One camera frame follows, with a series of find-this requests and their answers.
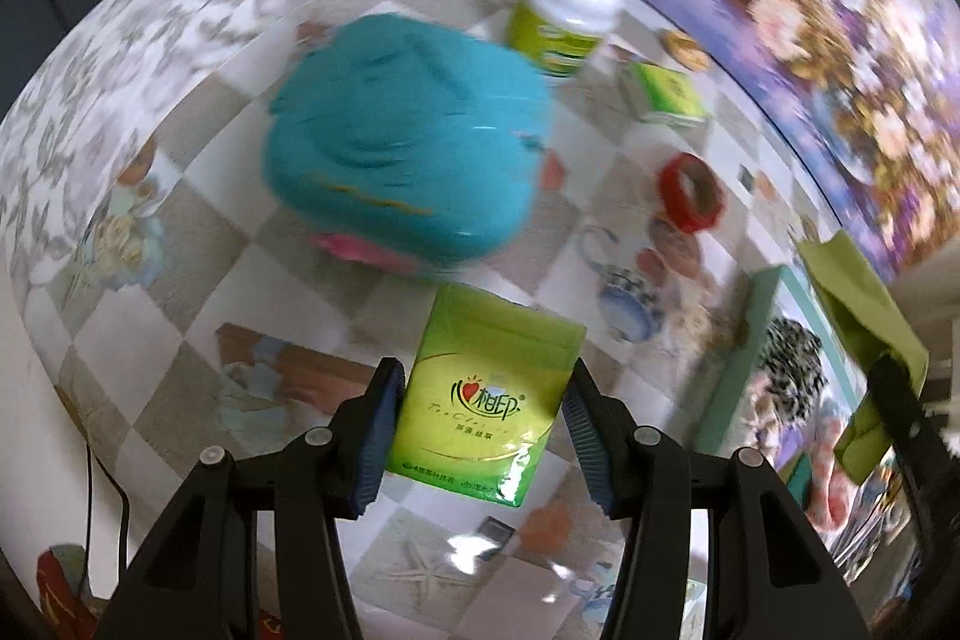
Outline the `white teal-rimmed box tray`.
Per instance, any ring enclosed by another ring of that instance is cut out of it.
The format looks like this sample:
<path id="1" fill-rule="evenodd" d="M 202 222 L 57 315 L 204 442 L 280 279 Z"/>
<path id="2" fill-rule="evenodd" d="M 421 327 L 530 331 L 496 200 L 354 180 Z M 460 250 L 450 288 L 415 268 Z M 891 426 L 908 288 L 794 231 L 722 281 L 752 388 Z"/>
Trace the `white teal-rimmed box tray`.
<path id="1" fill-rule="evenodd" d="M 748 276 L 739 334 L 695 434 L 698 452 L 765 456 L 846 581 L 910 521 L 892 455 L 854 487 L 833 453 L 864 392 L 809 287 L 788 266 L 770 266 Z"/>

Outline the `olive green cloth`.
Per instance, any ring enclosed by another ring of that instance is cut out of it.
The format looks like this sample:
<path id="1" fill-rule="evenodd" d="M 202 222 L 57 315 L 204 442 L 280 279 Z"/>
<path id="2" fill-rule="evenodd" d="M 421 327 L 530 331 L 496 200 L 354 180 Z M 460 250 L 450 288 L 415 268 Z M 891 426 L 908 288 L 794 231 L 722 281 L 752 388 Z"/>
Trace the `olive green cloth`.
<path id="1" fill-rule="evenodd" d="M 804 263 L 820 307 L 854 364 L 869 374 L 878 359 L 898 360 L 914 393 L 923 390 L 929 353 L 900 312 L 889 289 L 850 236 L 840 230 L 827 242 L 800 241 Z M 882 417 L 866 395 L 835 445 L 844 473 L 861 486 L 892 447 Z"/>

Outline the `black white spotted cloth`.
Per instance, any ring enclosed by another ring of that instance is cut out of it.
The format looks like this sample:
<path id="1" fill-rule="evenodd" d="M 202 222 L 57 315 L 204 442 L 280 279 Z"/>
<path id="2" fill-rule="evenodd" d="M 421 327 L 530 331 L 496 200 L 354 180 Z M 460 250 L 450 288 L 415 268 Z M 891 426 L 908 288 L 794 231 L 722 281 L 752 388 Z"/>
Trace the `black white spotted cloth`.
<path id="1" fill-rule="evenodd" d="M 766 325 L 757 369 L 768 378 L 766 388 L 784 424 L 805 422 L 817 409 L 828 385 L 822 347 L 822 339 L 800 321 L 773 317 Z"/>

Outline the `floral painting canvas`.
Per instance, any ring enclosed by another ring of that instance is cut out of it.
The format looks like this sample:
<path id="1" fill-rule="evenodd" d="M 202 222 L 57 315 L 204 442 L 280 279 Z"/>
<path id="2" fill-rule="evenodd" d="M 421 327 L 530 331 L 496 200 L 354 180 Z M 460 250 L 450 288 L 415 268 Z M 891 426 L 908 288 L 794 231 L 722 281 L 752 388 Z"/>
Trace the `floral painting canvas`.
<path id="1" fill-rule="evenodd" d="M 646 2 L 752 97 L 884 280 L 957 236 L 957 0 Z"/>

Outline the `small green tissue pack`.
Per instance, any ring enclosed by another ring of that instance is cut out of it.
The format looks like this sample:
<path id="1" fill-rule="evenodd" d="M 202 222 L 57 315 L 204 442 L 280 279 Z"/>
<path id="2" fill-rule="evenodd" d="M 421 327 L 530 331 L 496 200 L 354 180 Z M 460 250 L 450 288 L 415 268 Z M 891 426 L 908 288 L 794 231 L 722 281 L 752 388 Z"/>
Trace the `small green tissue pack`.
<path id="1" fill-rule="evenodd" d="M 680 71 L 635 60 L 620 68 L 619 89 L 641 122 L 690 127 L 708 120 L 697 86 Z"/>

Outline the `white green pill bottle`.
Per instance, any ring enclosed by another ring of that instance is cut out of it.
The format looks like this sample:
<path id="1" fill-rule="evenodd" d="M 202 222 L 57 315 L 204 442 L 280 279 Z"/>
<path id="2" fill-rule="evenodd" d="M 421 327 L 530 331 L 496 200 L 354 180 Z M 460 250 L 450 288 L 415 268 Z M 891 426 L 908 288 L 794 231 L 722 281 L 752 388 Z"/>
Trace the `white green pill bottle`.
<path id="1" fill-rule="evenodd" d="M 566 80 L 578 73 L 617 27 L 626 0 L 517 0 L 506 44 L 543 74 Z"/>

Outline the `pink striped scrunchie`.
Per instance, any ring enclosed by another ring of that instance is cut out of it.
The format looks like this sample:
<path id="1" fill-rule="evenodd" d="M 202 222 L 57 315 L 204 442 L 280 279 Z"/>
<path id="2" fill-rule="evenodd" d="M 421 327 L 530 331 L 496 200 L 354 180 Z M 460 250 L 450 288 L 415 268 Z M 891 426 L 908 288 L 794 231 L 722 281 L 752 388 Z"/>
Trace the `pink striped scrunchie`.
<path id="1" fill-rule="evenodd" d="M 835 455 L 843 431 L 844 420 L 838 414 L 825 414 L 815 424 L 811 445 L 779 470 L 782 481 L 789 482 L 793 477 L 802 477 L 802 461 L 809 463 L 809 477 L 800 486 L 797 503 L 817 533 L 843 530 L 853 514 L 859 491 Z"/>

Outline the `teal plush toy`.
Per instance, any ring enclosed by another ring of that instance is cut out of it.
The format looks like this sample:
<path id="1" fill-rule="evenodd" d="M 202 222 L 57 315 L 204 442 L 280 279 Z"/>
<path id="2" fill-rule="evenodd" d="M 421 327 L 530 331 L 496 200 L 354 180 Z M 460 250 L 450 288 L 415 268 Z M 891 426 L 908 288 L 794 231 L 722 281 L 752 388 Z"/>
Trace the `teal plush toy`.
<path id="1" fill-rule="evenodd" d="M 483 259 L 523 230 L 551 97 L 519 53 L 368 14 L 298 60 L 270 115 L 263 178 L 319 247 L 413 275 Z"/>

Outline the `checkered patterned tablecloth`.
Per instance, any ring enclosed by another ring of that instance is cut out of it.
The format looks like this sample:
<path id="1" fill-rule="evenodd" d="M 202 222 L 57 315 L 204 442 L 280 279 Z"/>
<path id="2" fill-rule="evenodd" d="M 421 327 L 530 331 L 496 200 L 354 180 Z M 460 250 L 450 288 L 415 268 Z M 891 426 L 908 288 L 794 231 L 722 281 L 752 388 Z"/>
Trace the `checkered patterned tablecloth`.
<path id="1" fill-rule="evenodd" d="M 39 73 L 5 146 L 62 167 L 57 271 L 21 281 L 44 369 L 144 533 L 206 445 L 281 447 L 353 395 L 377 359 L 415 356 L 428 280 L 344 262 L 262 179 L 268 106 L 301 52 L 368 14 L 478 39 L 512 0 L 106 0 Z M 641 122 L 624 64 L 685 73 L 708 120 Z M 597 383 L 695 443 L 747 304 L 804 230 L 841 227 L 804 163 L 697 39 L 646 0 L 555 88 L 550 184 L 527 226 L 457 269 L 469 286 L 580 321 Z"/>

